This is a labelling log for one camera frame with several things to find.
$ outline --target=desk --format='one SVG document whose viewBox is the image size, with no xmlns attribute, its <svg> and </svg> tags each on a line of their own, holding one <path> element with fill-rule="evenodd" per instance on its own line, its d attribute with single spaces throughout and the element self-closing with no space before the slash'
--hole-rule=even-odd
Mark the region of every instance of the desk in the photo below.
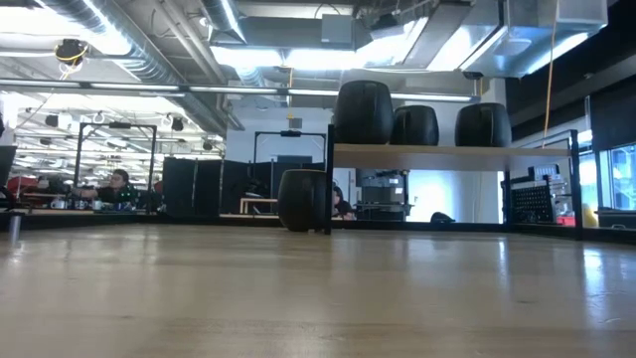
<svg viewBox="0 0 636 358">
<path fill-rule="evenodd" d="M 263 199 L 263 198 L 240 198 L 240 213 L 247 214 L 249 212 L 249 203 L 277 203 L 278 199 Z"/>
</svg>

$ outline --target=wooden table surface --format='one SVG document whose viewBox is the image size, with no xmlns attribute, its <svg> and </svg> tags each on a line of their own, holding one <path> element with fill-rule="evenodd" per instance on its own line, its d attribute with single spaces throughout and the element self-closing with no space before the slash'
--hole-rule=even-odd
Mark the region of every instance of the wooden table surface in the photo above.
<svg viewBox="0 0 636 358">
<path fill-rule="evenodd" d="M 214 226 L 0 241 L 0 356 L 634 357 L 636 252 Z"/>
</svg>

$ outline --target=woman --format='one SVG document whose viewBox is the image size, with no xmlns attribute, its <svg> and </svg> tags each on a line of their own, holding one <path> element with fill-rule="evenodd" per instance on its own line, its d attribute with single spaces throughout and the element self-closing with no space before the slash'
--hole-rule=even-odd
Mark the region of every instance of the woman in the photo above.
<svg viewBox="0 0 636 358">
<path fill-rule="evenodd" d="M 98 189 L 74 189 L 73 192 L 82 198 L 99 198 L 104 203 L 126 203 L 133 202 L 134 189 L 128 182 L 128 173 L 123 169 L 115 169 L 110 176 L 110 183 L 107 187 Z"/>
<path fill-rule="evenodd" d="M 342 189 L 334 185 L 334 217 L 342 217 L 343 220 L 354 220 L 354 209 L 343 200 Z"/>
</svg>

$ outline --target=wooden shelf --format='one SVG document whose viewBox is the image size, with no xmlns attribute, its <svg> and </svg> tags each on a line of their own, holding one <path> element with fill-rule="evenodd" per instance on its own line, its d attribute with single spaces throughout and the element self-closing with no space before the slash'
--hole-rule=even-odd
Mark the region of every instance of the wooden shelf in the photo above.
<svg viewBox="0 0 636 358">
<path fill-rule="evenodd" d="M 566 149 L 336 144 L 335 168 L 526 170 L 569 158 Z"/>
</svg>

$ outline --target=exposed ductwork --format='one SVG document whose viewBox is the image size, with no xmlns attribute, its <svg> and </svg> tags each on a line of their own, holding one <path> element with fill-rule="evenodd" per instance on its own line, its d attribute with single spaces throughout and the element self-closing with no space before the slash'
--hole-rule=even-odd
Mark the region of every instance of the exposed ductwork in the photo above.
<svg viewBox="0 0 636 358">
<path fill-rule="evenodd" d="M 202 2 L 204 14 L 216 32 L 228 34 L 235 40 L 246 43 L 239 26 L 239 10 L 234 0 L 202 0 Z"/>
<path fill-rule="evenodd" d="M 144 83 L 182 84 L 183 78 L 146 38 L 128 15 L 114 1 L 89 0 L 36 0 L 67 20 L 82 24 L 105 46 L 126 48 L 127 56 L 134 59 L 118 64 Z M 192 119 L 205 131 L 225 134 L 227 125 L 219 120 L 222 113 L 210 109 L 192 93 L 183 97 L 168 98 L 182 106 Z"/>
</svg>

